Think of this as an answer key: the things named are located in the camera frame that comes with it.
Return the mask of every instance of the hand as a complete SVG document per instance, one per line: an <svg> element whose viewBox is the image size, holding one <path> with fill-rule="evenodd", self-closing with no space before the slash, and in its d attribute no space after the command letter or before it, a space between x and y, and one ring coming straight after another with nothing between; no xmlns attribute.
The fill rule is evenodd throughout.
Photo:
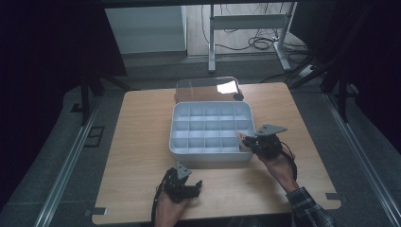
<svg viewBox="0 0 401 227"><path fill-rule="evenodd" d="M189 200L173 202L165 191L159 196L156 207L155 227L173 227L180 219Z"/></svg>
<svg viewBox="0 0 401 227"><path fill-rule="evenodd" d="M283 151L291 156L286 148ZM289 165L288 160L282 154L274 159L268 160L261 155L257 155L260 161L262 161L268 168L270 175L283 187L283 189L289 193L299 188L299 185L293 178L292 168Z"/></svg>

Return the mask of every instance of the wall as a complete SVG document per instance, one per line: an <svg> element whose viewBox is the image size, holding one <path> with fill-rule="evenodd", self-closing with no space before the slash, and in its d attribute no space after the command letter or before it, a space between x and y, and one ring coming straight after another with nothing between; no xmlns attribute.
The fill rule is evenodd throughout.
<svg viewBox="0 0 401 227"><path fill-rule="evenodd" d="M186 50L185 7L105 10L121 54Z"/></svg>

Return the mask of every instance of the person's left hand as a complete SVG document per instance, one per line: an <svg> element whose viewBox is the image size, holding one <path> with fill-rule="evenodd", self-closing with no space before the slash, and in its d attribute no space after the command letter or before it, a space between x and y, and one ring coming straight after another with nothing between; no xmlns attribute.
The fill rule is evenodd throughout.
<svg viewBox="0 0 401 227"><path fill-rule="evenodd" d="M180 219L189 200L180 203L173 202L165 191L159 196L156 206L155 227L173 227Z"/></svg>

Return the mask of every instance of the person's right hand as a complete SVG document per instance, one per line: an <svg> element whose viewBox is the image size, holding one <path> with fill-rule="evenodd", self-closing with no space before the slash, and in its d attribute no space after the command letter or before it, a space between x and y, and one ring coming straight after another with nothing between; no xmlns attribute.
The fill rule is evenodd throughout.
<svg viewBox="0 0 401 227"><path fill-rule="evenodd" d="M292 154L290 154L286 148L283 148L283 151L292 156ZM284 157L282 154L274 159L269 160L262 155L257 155L257 157L265 164L270 175L283 187L287 193L299 188L299 185L293 178L292 167L286 157Z"/></svg>

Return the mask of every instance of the transparent lid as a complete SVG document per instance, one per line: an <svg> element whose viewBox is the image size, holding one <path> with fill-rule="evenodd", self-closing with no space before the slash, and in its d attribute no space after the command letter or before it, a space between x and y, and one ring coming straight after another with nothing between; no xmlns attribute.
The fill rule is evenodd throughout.
<svg viewBox="0 0 401 227"><path fill-rule="evenodd" d="M242 101L235 78L182 79L177 83L176 102Z"/></svg>

